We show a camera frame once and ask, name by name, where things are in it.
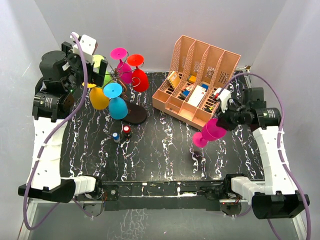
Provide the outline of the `blue wine glass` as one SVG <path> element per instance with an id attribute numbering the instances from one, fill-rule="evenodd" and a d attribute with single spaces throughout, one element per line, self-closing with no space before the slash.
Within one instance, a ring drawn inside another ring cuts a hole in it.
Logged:
<path id="1" fill-rule="evenodd" d="M 104 95 L 109 98 L 109 114 L 115 120 L 124 119 L 128 113 L 126 102 L 121 98 L 123 88 L 119 83 L 109 83 L 103 88 Z"/>

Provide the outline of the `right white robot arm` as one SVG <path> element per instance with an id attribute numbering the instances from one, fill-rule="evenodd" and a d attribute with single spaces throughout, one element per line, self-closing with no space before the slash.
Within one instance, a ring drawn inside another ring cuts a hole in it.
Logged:
<path id="1" fill-rule="evenodd" d="M 240 195 L 252 206 L 257 219 L 292 219 L 304 209 L 302 195 L 284 166 L 289 163 L 284 153 L 283 137 L 279 126 L 281 113 L 268 107 L 261 87 L 247 88 L 238 101 L 227 89 L 218 88 L 215 100 L 220 102 L 217 126 L 233 131 L 239 125 L 247 125 L 257 143 L 263 172 L 264 185 L 258 185 L 243 173 L 227 174 L 224 178 L 223 194 L 233 199 Z"/>

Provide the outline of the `green wine glass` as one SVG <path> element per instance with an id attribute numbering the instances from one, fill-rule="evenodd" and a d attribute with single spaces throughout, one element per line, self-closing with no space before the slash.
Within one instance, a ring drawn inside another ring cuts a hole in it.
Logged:
<path id="1" fill-rule="evenodd" d="M 98 73 L 100 70 L 100 65 L 101 65 L 101 60 L 107 60 L 104 56 L 99 55 L 99 54 L 95 54 L 93 55 L 93 70 Z M 110 73 L 108 71 L 105 72 L 105 76 L 104 76 L 104 82 L 103 85 L 100 86 L 101 89 L 103 89 L 107 84 L 109 84 L 110 82 L 112 82 L 112 77 L 110 76 Z"/>

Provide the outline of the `orange wine glass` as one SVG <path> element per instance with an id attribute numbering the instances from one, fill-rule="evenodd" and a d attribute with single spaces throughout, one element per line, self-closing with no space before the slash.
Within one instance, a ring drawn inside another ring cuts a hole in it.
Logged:
<path id="1" fill-rule="evenodd" d="M 108 107 L 110 100 L 105 96 L 103 89 L 96 84 L 88 83 L 87 87 L 89 91 L 89 100 L 96 110 L 103 110 Z"/>

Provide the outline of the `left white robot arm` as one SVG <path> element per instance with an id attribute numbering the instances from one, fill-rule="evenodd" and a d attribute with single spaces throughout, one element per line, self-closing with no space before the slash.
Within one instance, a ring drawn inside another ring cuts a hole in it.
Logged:
<path id="1" fill-rule="evenodd" d="M 85 63 L 77 45 L 63 42 L 61 50 L 53 50 L 41 57 L 41 79 L 35 87 L 32 116 L 34 117 L 34 148 L 32 167 L 27 182 L 18 187 L 18 195 L 50 202 L 68 203 L 73 197 L 87 194 L 97 200 L 103 187 L 94 176 L 62 178 L 61 149 L 67 122 L 74 105 L 74 93 L 84 83 L 101 86 L 108 63 L 94 69 L 97 43 L 80 41 Z"/>

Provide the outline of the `magenta wine glass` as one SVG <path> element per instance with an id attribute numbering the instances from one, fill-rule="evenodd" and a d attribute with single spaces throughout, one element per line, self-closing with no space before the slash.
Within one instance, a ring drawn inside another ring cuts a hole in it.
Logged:
<path id="1" fill-rule="evenodd" d="M 218 139 L 223 138 L 227 131 L 217 126 L 218 119 L 212 118 L 209 120 L 204 127 L 202 128 L 201 132 L 196 132 L 192 137 L 192 142 L 198 148 L 204 148 L 208 142 L 213 142 Z"/>
<path id="2" fill-rule="evenodd" d="M 117 47 L 110 52 L 110 57 L 114 60 L 119 60 L 119 64 L 116 67 L 118 77 L 125 83 L 130 84 L 132 82 L 132 69 L 126 61 L 123 61 L 128 56 L 128 52 L 123 47 Z"/>

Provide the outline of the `red wine glass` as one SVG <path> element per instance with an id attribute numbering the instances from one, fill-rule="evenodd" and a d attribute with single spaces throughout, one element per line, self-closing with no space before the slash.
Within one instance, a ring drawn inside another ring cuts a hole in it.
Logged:
<path id="1" fill-rule="evenodd" d="M 149 80 L 147 74 L 139 68 L 144 63 L 144 57 L 140 54 L 132 54 L 128 57 L 127 63 L 135 67 L 132 72 L 132 87 L 136 92 L 145 92 L 149 88 Z"/>

